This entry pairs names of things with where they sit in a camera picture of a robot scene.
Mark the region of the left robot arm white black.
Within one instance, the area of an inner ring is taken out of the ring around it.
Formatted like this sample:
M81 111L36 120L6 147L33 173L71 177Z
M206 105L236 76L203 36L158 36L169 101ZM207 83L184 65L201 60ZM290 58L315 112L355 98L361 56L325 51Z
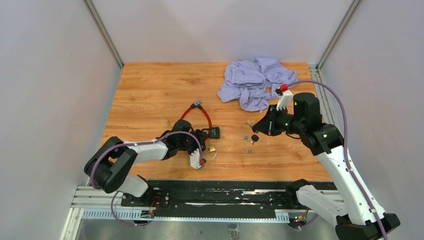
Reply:
M187 152L189 164L201 169L206 160L208 133L194 129L186 120L179 119L170 130L158 138L148 141L124 141L117 136L110 137L88 160L84 173L94 189L105 193L121 192L134 196L140 206L149 206L153 193L147 180L130 173L134 164L146 161L163 161Z

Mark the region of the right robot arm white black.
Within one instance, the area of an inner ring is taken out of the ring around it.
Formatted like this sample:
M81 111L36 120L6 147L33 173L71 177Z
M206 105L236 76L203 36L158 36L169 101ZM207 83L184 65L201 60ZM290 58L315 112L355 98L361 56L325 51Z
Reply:
M285 200L291 208L305 206L316 212L334 227L339 239L379 240L400 226L398 216L386 212L357 173L339 129L323 122L320 102L314 94L283 92L252 131L272 137L298 135L325 167L342 202L322 194L305 179L287 187Z

